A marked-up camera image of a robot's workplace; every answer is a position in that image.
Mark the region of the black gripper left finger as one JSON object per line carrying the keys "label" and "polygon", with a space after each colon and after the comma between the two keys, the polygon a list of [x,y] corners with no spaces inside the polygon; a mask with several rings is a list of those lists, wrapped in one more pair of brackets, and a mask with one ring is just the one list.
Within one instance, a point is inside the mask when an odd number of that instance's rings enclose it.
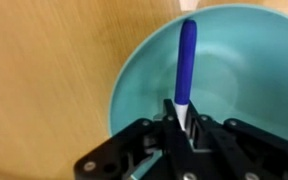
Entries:
{"label": "black gripper left finger", "polygon": [[184,180],[191,173],[191,147],[172,101],[163,106],[161,120],[137,119],[82,156],[73,166],[75,180],[127,180],[155,154],[160,157],[141,180]]}

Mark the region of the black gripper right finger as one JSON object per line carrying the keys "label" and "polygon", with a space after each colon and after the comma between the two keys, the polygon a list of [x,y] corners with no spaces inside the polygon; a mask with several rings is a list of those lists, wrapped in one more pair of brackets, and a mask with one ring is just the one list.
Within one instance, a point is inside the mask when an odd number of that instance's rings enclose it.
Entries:
{"label": "black gripper right finger", "polygon": [[288,180],[288,140],[236,118],[218,123],[189,104],[196,153],[214,155],[223,180]]}

